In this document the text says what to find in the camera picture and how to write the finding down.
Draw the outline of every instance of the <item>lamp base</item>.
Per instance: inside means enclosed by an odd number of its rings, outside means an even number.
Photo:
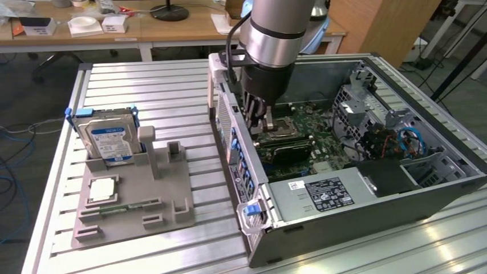
[[[164,7],[164,5],[154,6],[150,10],[160,9],[161,7]],[[150,15],[154,19],[158,19],[161,21],[180,21],[188,18],[189,11],[180,6],[170,5],[170,10],[164,7],[157,11],[152,11]]]

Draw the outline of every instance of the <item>wooden desk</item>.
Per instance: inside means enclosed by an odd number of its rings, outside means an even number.
[[[173,4],[186,3],[186,0],[174,0]],[[149,10],[161,5],[160,0],[114,1],[114,3],[132,10]],[[178,22],[162,22],[152,18],[148,13],[142,16],[128,18],[126,33],[100,34],[88,37],[72,38],[66,22],[72,13],[82,11],[81,8],[54,8],[50,2],[37,2],[36,11],[44,17],[52,17],[60,22],[53,36],[26,36],[20,34],[12,37],[12,24],[0,27],[0,53],[24,53],[42,51],[76,51],[102,49],[138,49],[142,61],[152,61],[152,47],[176,46],[210,46],[224,45],[225,35],[217,33],[210,14],[222,14],[222,6],[212,0],[192,0],[190,3],[205,6],[184,5],[189,10],[188,19]],[[328,42],[327,54],[333,54],[345,36],[345,30],[331,21],[323,41]]]

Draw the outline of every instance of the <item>paper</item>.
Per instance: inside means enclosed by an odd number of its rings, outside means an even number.
[[[212,14],[212,21],[218,34],[228,34],[231,30],[231,26],[228,24],[228,20],[224,14]]]

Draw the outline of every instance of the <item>aluminum workbench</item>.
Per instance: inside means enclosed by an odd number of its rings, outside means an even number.
[[[70,108],[94,109],[136,103],[141,126],[156,128],[154,147],[172,140],[186,147],[196,225],[72,250],[86,153],[65,122],[22,273],[487,273],[487,188],[424,221],[249,269],[206,114],[206,63],[82,64],[69,101]]]

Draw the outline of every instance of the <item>hard drive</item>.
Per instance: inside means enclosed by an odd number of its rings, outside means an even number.
[[[137,139],[137,109],[93,110],[81,108],[66,119],[77,132],[90,159],[102,159],[106,166],[133,163],[133,154],[142,152]]]

